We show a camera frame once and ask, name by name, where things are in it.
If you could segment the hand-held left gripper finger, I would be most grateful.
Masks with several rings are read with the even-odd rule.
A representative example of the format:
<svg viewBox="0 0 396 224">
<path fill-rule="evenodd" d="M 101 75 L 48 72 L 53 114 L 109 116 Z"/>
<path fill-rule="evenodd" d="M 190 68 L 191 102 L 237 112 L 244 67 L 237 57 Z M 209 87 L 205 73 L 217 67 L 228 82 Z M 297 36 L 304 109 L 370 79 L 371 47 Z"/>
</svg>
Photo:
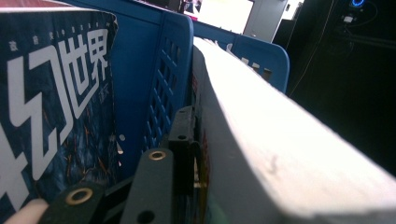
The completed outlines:
<svg viewBox="0 0 396 224">
<path fill-rule="evenodd" d="M 192 105 L 176 112 L 168 136 L 169 148 L 175 160 L 175 193 L 192 195 L 194 189 L 195 158 L 200 144 L 195 139 L 195 112 Z"/>
</svg>

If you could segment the blue file rack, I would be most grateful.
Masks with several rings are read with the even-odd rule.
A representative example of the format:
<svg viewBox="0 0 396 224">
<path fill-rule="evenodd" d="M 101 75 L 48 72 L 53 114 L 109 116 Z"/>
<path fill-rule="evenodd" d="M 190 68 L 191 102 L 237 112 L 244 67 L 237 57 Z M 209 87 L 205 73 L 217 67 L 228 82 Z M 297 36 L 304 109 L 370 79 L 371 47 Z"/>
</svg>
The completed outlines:
<svg viewBox="0 0 396 224">
<path fill-rule="evenodd" d="M 192 40 L 213 40 L 221 49 L 233 46 L 240 61 L 265 74 L 285 92 L 290 60 L 280 46 L 238 35 L 190 17 L 137 0 L 64 0 L 76 7 L 116 16 L 119 30 L 112 56 L 116 136 L 120 177 L 134 175 L 141 154 L 161 142 L 174 115 L 190 103 Z"/>
</svg>

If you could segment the green title snow scene magazine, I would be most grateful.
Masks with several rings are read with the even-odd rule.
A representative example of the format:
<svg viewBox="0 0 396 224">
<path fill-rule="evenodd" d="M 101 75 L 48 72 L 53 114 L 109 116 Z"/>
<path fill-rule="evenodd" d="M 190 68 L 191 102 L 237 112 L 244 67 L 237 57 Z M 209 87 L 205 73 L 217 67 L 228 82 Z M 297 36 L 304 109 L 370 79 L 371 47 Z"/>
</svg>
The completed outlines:
<svg viewBox="0 0 396 224">
<path fill-rule="evenodd" d="M 396 178 L 232 54 L 193 40 L 207 224 L 396 224 Z"/>
</svg>

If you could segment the dark blue cover magazine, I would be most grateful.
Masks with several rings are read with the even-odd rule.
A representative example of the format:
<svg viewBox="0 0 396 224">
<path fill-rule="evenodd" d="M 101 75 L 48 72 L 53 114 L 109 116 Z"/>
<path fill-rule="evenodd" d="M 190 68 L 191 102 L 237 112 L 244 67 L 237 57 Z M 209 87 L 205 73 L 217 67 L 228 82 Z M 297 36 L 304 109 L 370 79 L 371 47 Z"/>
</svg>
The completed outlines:
<svg viewBox="0 0 396 224">
<path fill-rule="evenodd" d="M 0 224 L 34 199 L 118 179 L 115 15 L 0 8 Z"/>
</svg>

